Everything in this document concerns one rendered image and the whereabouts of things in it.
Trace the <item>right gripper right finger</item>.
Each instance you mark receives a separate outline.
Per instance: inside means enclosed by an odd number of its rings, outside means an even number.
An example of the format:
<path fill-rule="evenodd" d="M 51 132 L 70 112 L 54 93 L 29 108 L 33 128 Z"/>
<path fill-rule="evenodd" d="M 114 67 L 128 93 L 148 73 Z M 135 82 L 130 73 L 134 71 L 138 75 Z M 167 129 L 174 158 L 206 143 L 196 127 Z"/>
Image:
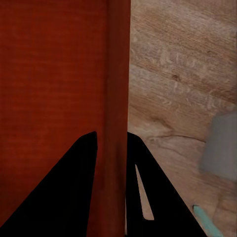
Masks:
<path fill-rule="evenodd" d="M 137 165 L 154 220 L 143 217 Z M 127 133 L 126 237 L 207 237 L 140 137 Z"/>

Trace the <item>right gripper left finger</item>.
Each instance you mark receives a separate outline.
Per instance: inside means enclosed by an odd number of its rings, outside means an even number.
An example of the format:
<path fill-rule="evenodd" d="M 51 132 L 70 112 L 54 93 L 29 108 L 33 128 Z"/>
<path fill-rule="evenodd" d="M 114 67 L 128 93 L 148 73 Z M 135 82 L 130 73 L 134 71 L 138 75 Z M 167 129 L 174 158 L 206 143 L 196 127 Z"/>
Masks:
<path fill-rule="evenodd" d="M 0 237 L 86 237 L 97 132 L 68 149 L 0 227 Z"/>

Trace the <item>storage box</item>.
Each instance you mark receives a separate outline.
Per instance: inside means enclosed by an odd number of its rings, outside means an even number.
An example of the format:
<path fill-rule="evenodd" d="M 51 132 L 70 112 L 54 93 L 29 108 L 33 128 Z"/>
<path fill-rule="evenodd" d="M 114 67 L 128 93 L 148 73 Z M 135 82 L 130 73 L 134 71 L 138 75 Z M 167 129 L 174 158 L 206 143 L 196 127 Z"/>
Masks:
<path fill-rule="evenodd" d="M 131 0 L 0 0 L 0 227 L 97 132 L 86 237 L 126 237 Z"/>

